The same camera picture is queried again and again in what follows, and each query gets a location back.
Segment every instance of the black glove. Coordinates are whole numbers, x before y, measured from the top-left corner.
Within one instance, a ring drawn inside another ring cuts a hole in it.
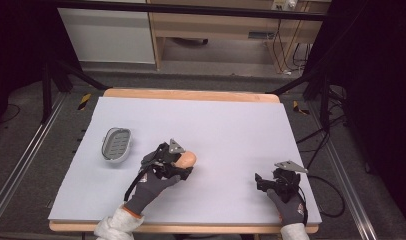
[[[176,175],[166,180],[161,180],[156,177],[153,169],[149,169],[144,175],[145,182],[139,182],[135,190],[135,194],[124,205],[128,210],[137,215],[141,215],[143,209],[150,204],[159,194],[180,181],[180,176]]]
[[[283,226],[294,223],[304,223],[305,207],[298,194],[294,194],[287,203],[284,203],[277,193],[275,193],[275,190],[268,189],[266,193],[280,212],[280,219]]]

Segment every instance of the white cabinet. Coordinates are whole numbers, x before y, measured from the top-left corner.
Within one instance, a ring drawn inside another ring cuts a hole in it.
[[[59,13],[79,61],[155,63],[147,13],[62,8]]]

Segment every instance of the soap dish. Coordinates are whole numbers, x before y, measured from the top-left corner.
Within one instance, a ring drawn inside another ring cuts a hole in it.
[[[106,161],[120,163],[128,158],[131,131],[126,128],[111,128],[103,139],[101,152]]]

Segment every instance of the brown egg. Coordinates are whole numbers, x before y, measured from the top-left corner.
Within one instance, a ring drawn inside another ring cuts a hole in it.
[[[175,167],[186,169],[188,167],[194,166],[196,163],[197,158],[194,153],[190,151],[185,151],[181,153],[181,157],[174,163]]]

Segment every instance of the sleeve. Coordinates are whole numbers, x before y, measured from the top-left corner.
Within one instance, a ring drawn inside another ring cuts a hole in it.
[[[97,240],[133,240],[132,231],[143,221],[144,216],[134,217],[122,205],[116,209],[113,217],[106,217],[97,224],[94,234],[98,237]]]
[[[286,225],[281,228],[283,240],[309,240],[303,223]]]

